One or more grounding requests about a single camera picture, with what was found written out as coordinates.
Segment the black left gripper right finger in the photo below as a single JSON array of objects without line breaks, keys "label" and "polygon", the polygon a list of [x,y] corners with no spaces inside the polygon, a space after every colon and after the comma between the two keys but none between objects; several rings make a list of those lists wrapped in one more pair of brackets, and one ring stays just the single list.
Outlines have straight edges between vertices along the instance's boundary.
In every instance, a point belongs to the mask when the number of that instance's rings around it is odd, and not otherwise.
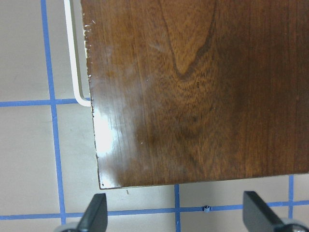
[{"label": "black left gripper right finger", "polygon": [[255,191],[243,193],[242,219],[249,232],[279,232],[285,226]]}]

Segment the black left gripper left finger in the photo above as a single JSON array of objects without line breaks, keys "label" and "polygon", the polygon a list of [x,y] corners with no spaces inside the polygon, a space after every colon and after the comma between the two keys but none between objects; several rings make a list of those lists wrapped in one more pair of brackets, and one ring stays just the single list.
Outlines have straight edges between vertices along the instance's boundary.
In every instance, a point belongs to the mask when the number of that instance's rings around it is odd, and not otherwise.
[{"label": "black left gripper left finger", "polygon": [[77,225],[78,232],[105,232],[108,225],[105,193],[95,194]]}]

